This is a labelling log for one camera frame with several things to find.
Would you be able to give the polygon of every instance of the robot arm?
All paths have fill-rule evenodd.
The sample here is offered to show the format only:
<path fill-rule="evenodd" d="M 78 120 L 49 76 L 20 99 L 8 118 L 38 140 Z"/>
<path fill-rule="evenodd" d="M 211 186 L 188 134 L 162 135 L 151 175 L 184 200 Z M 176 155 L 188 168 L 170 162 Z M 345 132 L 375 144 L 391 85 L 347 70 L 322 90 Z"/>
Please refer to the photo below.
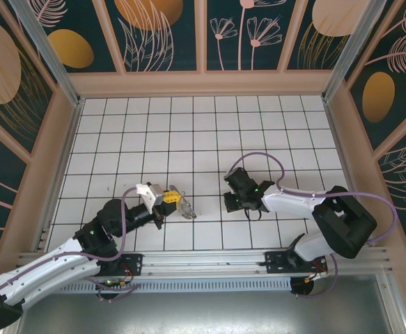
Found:
<path fill-rule="evenodd" d="M 224 180 L 233 190 L 224 194 L 228 212 L 240 209 L 288 212 L 318 224 L 320 232 L 302 234 L 290 246 L 289 251 L 295 252 L 305 262 L 332 253 L 355 258 L 377 225 L 370 213 L 352 196 L 322 198 L 322 194 L 347 191 L 340 186 L 319 193 L 295 189 L 282 191 L 271 181 L 258 185 L 243 168 L 236 168 Z"/>
<path fill-rule="evenodd" d="M 187 201 L 174 189 L 176 191 L 162 191 L 158 184 L 138 184 L 136 192 L 144 203 L 131 209 L 125 206 L 127 233 L 150 221 L 161 229 L 164 217 L 177 209 L 183 215 L 196 218 Z M 119 260 L 103 262 L 90 260 L 83 255 L 57 255 L 69 252 L 99 257 L 117 255 L 113 237 L 122 236 L 120 207 L 119 199 L 110 200 L 91 222 L 64 244 L 24 267 L 0 275 L 0 286 L 10 283 L 0 289 L 0 329 L 18 320 L 24 310 L 61 287 L 89 276 L 110 276 L 118 268 Z M 33 269 L 15 280 L 19 273 L 29 268 Z"/>

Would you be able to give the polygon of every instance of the grid floor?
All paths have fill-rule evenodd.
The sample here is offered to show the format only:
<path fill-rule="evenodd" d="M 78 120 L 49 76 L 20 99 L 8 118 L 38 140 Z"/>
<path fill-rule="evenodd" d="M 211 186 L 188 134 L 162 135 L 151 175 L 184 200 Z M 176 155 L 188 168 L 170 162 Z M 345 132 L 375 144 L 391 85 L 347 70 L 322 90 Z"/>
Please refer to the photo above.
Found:
<path fill-rule="evenodd" d="M 320 96 L 88 99 L 47 250 L 93 219 L 106 201 L 141 182 L 163 189 L 174 184 L 198 218 L 186 221 L 174 213 L 162 230 L 149 223 L 127 235 L 126 251 L 278 248 L 314 232 L 313 221 L 283 212 L 251 222 L 244 212 L 227 213 L 221 194 L 230 189 L 223 176 L 253 151 L 281 160 L 288 171 L 284 186 L 346 186 Z M 244 167 L 257 183 L 281 174 L 264 156 L 248 157 Z M 129 208 L 138 203 L 133 194 L 127 199 Z"/>

